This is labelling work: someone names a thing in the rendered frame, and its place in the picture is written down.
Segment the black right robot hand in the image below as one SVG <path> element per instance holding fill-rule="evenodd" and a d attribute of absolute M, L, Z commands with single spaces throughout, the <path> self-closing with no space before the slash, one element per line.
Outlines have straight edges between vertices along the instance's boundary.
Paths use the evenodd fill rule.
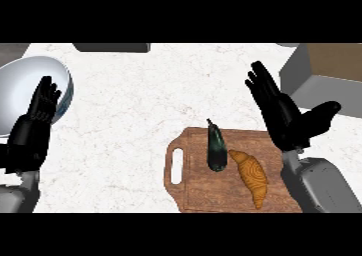
<path fill-rule="evenodd" d="M 278 88 L 263 63 L 255 61 L 251 68 L 245 84 L 261 111 L 273 144 L 282 152 L 309 148 L 310 139 L 329 130 L 341 104 L 328 101 L 303 113 L 289 95 Z"/>

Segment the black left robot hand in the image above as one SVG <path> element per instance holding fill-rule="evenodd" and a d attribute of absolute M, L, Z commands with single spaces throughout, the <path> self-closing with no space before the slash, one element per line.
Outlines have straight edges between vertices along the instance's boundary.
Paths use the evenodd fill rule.
<path fill-rule="evenodd" d="M 28 111 L 19 116 L 6 144 L 0 144 L 0 169 L 6 173 L 38 171 L 46 161 L 52 122 L 62 92 L 44 76 L 37 85 Z"/>

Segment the grey cardboard box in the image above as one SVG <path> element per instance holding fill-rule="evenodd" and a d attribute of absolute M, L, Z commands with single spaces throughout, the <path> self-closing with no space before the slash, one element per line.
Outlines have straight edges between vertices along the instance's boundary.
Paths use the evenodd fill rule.
<path fill-rule="evenodd" d="M 337 101 L 340 114 L 362 118 L 362 43 L 300 43 L 279 77 L 301 108 Z"/>

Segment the golden brown croissant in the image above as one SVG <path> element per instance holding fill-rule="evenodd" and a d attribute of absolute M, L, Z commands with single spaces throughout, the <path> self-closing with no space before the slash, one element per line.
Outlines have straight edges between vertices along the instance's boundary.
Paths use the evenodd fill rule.
<path fill-rule="evenodd" d="M 260 209 L 267 195 L 269 184 L 264 169 L 252 155 L 236 150 L 230 150 L 229 154 L 238 164 L 241 179 L 251 192 L 255 209 Z"/>

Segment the brown wooden cutting board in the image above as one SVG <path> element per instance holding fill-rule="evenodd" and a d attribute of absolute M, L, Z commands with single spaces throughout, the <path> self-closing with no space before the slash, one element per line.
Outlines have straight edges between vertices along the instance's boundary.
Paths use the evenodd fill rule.
<path fill-rule="evenodd" d="M 282 153 L 266 131 L 221 129 L 226 148 L 252 155 L 267 175 L 267 195 L 260 210 L 241 179 L 238 165 L 227 158 L 226 169 L 214 172 L 207 163 L 208 129 L 187 127 L 171 141 L 165 154 L 164 186 L 182 212 L 300 213 L 280 178 Z M 183 150 L 182 182 L 171 183 L 173 151 Z"/>

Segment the white round bowl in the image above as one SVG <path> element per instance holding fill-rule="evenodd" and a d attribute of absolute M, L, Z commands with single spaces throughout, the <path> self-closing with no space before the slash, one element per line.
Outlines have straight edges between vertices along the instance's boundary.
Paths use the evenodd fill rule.
<path fill-rule="evenodd" d="M 18 117 L 27 113 L 31 97 L 44 76 L 62 92 L 53 121 L 58 121 L 71 105 L 74 82 L 68 67 L 53 57 L 19 58 L 0 67 L 0 138 L 9 136 Z"/>

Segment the dark green eggplant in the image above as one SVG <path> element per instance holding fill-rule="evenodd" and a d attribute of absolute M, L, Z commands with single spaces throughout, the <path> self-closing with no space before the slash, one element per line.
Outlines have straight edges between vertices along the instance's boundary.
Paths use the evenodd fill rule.
<path fill-rule="evenodd" d="M 227 166 L 227 148 L 218 126 L 208 120 L 207 163 L 213 171 L 220 172 Z"/>

